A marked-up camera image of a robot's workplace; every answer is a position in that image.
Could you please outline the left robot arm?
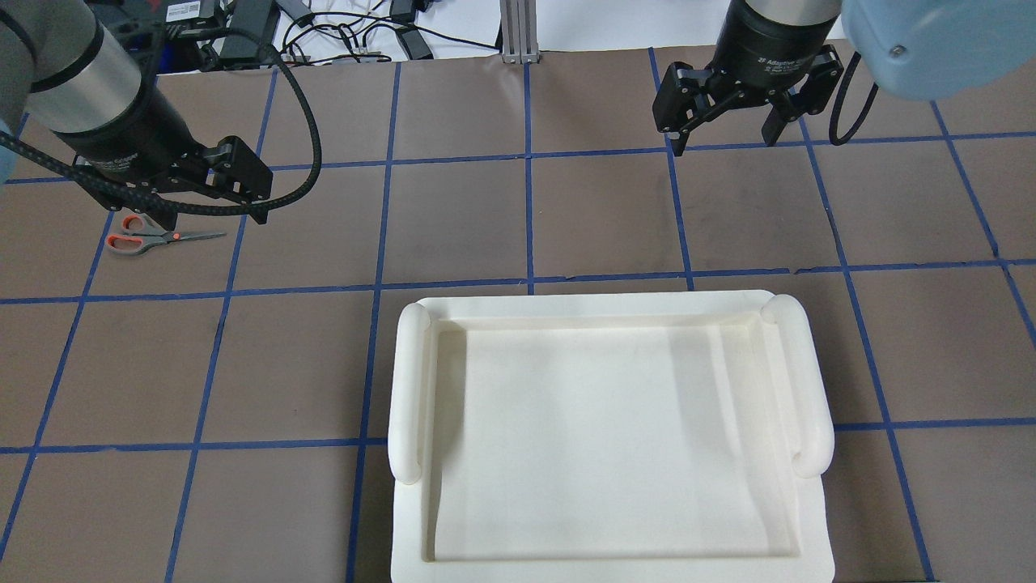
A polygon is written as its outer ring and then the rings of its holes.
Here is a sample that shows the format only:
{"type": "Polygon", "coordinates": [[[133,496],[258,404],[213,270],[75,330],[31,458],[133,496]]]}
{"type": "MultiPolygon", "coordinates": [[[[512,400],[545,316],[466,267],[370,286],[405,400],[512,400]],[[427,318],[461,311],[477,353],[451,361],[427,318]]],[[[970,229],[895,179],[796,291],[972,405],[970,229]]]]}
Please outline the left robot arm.
{"type": "Polygon", "coordinates": [[[104,209],[163,228],[184,214],[166,193],[263,202],[274,174],[240,137],[204,147],[145,70],[83,1],[2,4],[2,152],[24,114],[75,154],[75,181],[104,209]]]}

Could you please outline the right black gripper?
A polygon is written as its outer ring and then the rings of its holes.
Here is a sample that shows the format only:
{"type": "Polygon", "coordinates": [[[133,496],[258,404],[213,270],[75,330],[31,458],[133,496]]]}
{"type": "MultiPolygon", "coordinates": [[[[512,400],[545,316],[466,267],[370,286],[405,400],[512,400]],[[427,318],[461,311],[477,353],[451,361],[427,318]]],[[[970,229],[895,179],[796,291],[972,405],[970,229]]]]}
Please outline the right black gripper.
{"type": "Polygon", "coordinates": [[[684,155],[692,132],[749,103],[772,106],[762,122],[766,147],[788,123],[824,111],[844,72],[839,52],[826,45],[841,8],[840,1],[730,2],[711,67],[671,62],[652,101],[671,155],[684,155]]]}

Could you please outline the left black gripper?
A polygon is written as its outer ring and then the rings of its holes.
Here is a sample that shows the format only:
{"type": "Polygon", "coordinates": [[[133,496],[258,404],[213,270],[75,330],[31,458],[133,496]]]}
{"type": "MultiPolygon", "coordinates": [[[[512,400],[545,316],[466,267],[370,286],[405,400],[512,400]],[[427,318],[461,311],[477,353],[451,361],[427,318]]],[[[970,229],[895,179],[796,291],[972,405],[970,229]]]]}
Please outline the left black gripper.
{"type": "Polygon", "coordinates": [[[182,215],[247,215],[269,222],[274,171],[237,136],[204,147],[155,138],[140,151],[78,154],[74,181],[100,206],[148,215],[167,230],[182,215]]]}

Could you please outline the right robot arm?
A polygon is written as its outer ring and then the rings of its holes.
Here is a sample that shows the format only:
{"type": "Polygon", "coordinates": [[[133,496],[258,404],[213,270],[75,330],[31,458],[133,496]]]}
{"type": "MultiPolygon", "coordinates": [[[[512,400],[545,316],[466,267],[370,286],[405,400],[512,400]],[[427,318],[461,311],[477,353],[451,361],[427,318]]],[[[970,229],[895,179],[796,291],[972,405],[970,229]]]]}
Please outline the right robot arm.
{"type": "Polygon", "coordinates": [[[877,93],[937,100],[1017,69],[1034,55],[1032,1],[732,1],[703,69],[669,64],[652,101],[673,155],[726,112],[769,106],[762,143],[830,112],[839,147],[877,93]]]}

